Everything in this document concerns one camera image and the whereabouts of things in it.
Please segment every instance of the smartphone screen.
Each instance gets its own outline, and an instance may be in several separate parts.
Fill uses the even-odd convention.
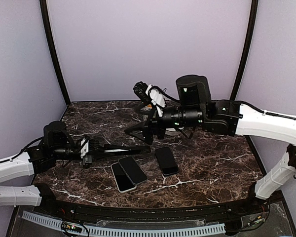
[[[157,157],[159,167],[164,176],[169,176],[179,172],[178,165],[176,164],[169,147],[156,149],[154,154]]]
[[[117,188],[121,193],[125,193],[136,188],[136,185],[132,184],[127,175],[124,173],[123,169],[120,167],[119,163],[112,164],[111,168]]]
[[[118,163],[128,176],[128,178],[132,181],[133,184],[140,184],[148,179],[143,170],[136,163],[134,158],[125,157],[118,160]]]

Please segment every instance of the white smartphone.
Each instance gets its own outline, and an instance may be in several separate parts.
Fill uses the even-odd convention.
[[[137,186],[134,185],[127,177],[123,169],[120,167],[119,163],[112,164],[111,169],[114,175],[117,188],[120,193],[132,191],[137,188]]]

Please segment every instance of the brown marble surface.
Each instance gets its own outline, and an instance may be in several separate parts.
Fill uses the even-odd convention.
[[[139,101],[72,103],[63,121],[74,139],[94,136],[100,144],[134,146],[143,142],[126,135],[125,128],[143,120],[134,113]],[[163,177],[154,150],[170,147],[179,173]],[[79,162],[62,168],[61,161],[34,183],[47,183],[57,199],[109,207],[163,208],[187,207],[243,199],[249,186],[262,177],[259,166],[244,137],[228,137],[203,132],[194,137],[166,136],[151,146],[148,155],[133,156],[148,176],[137,189],[121,194],[116,187],[111,164],[118,158],[105,158],[83,169]]]

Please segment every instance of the white wall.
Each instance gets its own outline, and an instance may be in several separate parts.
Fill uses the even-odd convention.
[[[296,0],[259,1],[252,46],[237,99],[296,115]],[[267,171],[287,144],[253,138]],[[296,180],[282,188],[296,225]]]
[[[175,80],[207,76],[228,99],[250,0],[50,0],[49,15],[72,101],[137,99],[144,81],[177,97]]]
[[[39,1],[0,0],[0,158],[18,153],[58,120],[65,102],[57,83]],[[8,182],[27,185],[29,179]],[[0,237],[13,207],[0,207]]]

